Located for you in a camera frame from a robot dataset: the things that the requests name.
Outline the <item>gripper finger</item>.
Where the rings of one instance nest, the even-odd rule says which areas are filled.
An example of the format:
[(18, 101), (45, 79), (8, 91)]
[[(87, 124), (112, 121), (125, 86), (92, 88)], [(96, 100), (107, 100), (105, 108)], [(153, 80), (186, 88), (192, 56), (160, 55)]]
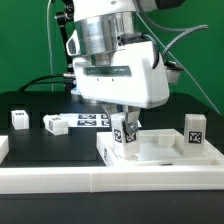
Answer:
[(122, 123), (124, 133), (132, 136), (138, 132), (138, 118), (140, 115), (139, 108), (126, 108), (124, 110), (124, 121)]
[(111, 116), (113, 114), (116, 114), (118, 112), (116, 104), (104, 103), (102, 108), (105, 111), (105, 113), (108, 116), (108, 118), (111, 118)]

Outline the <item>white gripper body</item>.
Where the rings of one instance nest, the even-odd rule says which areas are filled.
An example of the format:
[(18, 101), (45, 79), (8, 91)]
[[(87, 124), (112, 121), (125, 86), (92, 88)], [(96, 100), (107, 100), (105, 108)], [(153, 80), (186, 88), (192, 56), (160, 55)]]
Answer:
[(76, 33), (69, 38), (66, 48), (73, 57), (76, 79), (71, 92), (86, 100), (137, 108), (165, 104), (169, 86), (178, 81), (182, 67), (164, 60), (155, 41), (146, 33), (120, 35), (118, 44), (118, 50), (92, 60), (81, 54)]

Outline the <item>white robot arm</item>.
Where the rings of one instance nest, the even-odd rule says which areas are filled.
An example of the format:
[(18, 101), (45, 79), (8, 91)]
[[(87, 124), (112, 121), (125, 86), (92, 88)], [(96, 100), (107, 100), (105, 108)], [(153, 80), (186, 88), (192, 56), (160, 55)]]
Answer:
[(112, 115), (125, 107), (128, 134), (138, 130), (142, 108), (163, 105), (170, 77), (155, 40), (135, 26), (139, 11), (169, 9), (185, 0), (72, 0), (75, 31), (66, 44), (73, 57), (77, 91), (101, 101)]

